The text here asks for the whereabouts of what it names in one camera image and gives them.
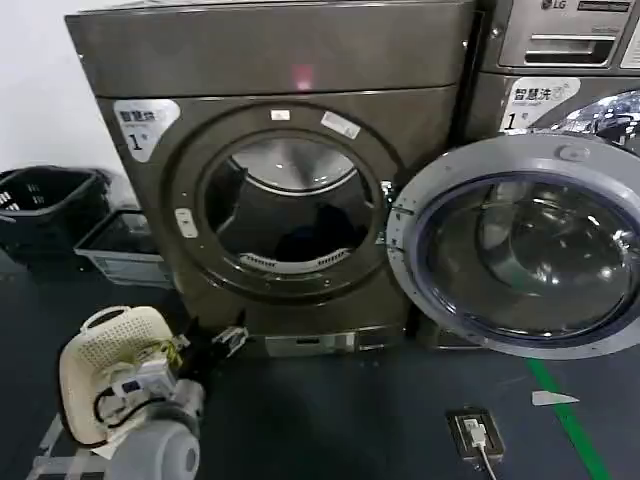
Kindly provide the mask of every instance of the control panel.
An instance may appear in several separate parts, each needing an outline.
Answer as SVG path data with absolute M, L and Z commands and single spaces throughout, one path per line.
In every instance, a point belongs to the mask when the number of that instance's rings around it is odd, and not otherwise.
M 607 67 L 635 0 L 513 0 L 500 65 Z

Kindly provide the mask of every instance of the door glass window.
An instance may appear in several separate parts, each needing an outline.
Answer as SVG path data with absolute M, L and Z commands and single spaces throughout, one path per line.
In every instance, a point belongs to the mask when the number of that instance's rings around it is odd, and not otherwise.
M 571 112 L 552 130 L 597 135 L 640 154 L 640 92 L 604 97 Z
M 634 297 L 634 228 L 577 186 L 495 180 L 461 187 L 429 217 L 414 266 L 450 311 L 495 332 L 566 337 Z
M 282 138 L 250 144 L 213 174 L 209 224 L 227 252 L 260 270 L 303 273 L 347 257 L 367 236 L 371 191 L 325 144 Z

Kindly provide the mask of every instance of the gray basket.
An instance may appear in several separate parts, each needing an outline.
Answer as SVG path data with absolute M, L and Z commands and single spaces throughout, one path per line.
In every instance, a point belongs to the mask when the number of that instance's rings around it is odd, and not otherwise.
M 171 273 L 158 253 L 147 220 L 138 210 L 117 210 L 75 247 L 113 283 L 173 288 Z

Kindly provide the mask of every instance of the washing machine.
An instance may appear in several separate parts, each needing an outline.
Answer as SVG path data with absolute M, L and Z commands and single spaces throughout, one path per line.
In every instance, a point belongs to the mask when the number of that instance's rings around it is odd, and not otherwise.
M 411 180 L 387 230 L 399 283 L 444 331 L 545 359 L 640 342 L 639 13 L 478 2 L 465 146 Z
M 491 0 L 477 15 L 459 142 L 547 128 L 637 148 L 635 0 Z
M 467 0 L 137 2 L 67 17 L 185 305 L 260 353 L 403 338 L 401 187 L 447 143 Z

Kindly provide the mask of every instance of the plastic basket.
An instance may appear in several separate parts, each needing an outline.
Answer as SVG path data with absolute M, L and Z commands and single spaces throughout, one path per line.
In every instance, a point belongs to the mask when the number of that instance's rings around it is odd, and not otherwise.
M 110 307 L 82 325 L 58 360 L 65 426 L 78 443 L 86 448 L 104 447 L 114 439 L 122 439 L 123 432 L 135 426 L 130 421 L 107 431 L 94 418 L 93 402 L 101 389 L 98 374 L 149 345 L 171 338 L 167 322 L 151 307 Z
M 78 243 L 75 252 L 118 285 L 173 288 L 171 273 L 139 210 L 113 212 Z
M 77 258 L 73 247 L 108 211 L 106 179 L 99 172 L 17 170 L 0 180 L 0 244 L 27 266 Z

